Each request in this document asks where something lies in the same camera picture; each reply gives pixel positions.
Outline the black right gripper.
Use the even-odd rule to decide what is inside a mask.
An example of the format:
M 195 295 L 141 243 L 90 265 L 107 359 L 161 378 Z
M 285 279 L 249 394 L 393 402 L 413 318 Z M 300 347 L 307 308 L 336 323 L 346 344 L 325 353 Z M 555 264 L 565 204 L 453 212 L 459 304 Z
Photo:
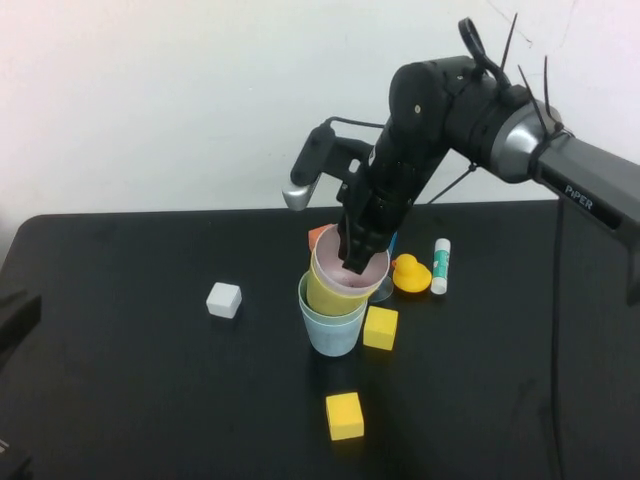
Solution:
M 446 155 L 446 142 L 385 126 L 356 179 L 338 194 L 338 257 L 361 274 L 389 243 L 408 209 Z

